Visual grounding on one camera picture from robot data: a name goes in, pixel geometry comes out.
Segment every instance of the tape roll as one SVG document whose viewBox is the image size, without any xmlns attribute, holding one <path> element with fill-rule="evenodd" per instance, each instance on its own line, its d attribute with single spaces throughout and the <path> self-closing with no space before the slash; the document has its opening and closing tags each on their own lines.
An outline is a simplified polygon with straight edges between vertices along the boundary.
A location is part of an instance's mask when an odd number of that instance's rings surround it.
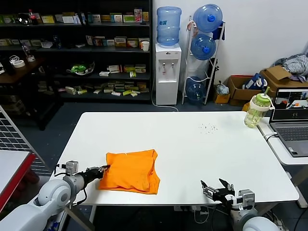
<svg viewBox="0 0 308 231">
<path fill-rule="evenodd" d="M 22 67 L 22 66 L 24 66 L 25 65 L 25 62 L 23 61 L 23 60 L 18 60 L 18 61 L 15 61 L 14 63 L 13 63 L 13 66 L 15 67 L 15 68 L 19 68 L 19 67 Z"/>
</svg>

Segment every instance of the green lid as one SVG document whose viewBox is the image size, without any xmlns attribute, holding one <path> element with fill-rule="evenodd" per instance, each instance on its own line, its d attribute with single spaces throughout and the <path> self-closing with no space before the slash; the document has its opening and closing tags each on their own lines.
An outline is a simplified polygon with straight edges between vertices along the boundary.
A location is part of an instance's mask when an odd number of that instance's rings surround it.
<svg viewBox="0 0 308 231">
<path fill-rule="evenodd" d="M 256 100 L 260 103 L 269 103 L 270 97 L 267 95 L 270 87 L 267 87 L 264 93 L 259 93 L 256 96 Z"/>
</svg>

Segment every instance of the blue water jug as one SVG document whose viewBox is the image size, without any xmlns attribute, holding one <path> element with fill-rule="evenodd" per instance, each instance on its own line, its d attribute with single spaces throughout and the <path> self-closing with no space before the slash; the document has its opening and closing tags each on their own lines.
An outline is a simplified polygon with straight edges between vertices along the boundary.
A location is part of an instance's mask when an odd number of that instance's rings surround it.
<svg viewBox="0 0 308 231">
<path fill-rule="evenodd" d="M 213 56 L 216 50 L 215 41 L 204 34 L 198 34 L 192 40 L 191 51 L 199 60 L 206 60 Z"/>
<path fill-rule="evenodd" d="M 191 78 L 193 80 L 200 81 L 200 78 L 197 76 L 193 76 Z M 205 86 L 202 82 L 195 82 L 192 79 L 188 78 L 186 80 L 186 95 L 191 102 L 202 103 L 206 94 Z"/>
<path fill-rule="evenodd" d="M 165 46 L 179 42 L 181 14 L 179 7 L 164 6 L 157 9 L 157 42 Z"/>
<path fill-rule="evenodd" d="M 222 11 L 217 5 L 207 4 L 196 10 L 193 20 L 202 32 L 212 32 L 221 25 Z"/>
</svg>

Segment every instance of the white water dispenser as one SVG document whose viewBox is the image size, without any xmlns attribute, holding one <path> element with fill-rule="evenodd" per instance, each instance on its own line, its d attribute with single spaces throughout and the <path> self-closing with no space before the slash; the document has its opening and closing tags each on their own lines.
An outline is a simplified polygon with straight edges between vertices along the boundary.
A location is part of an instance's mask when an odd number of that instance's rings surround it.
<svg viewBox="0 0 308 231">
<path fill-rule="evenodd" d="M 176 105 L 182 50 L 173 46 L 155 44 L 156 104 Z"/>
</svg>

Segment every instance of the laptop screen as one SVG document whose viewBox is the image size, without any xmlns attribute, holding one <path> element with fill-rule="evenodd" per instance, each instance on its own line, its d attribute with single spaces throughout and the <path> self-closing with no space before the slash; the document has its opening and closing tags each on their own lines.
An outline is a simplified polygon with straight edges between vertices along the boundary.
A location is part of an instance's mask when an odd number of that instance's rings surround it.
<svg viewBox="0 0 308 231">
<path fill-rule="evenodd" d="M 308 121 L 308 89 L 278 89 L 272 121 Z"/>
</svg>

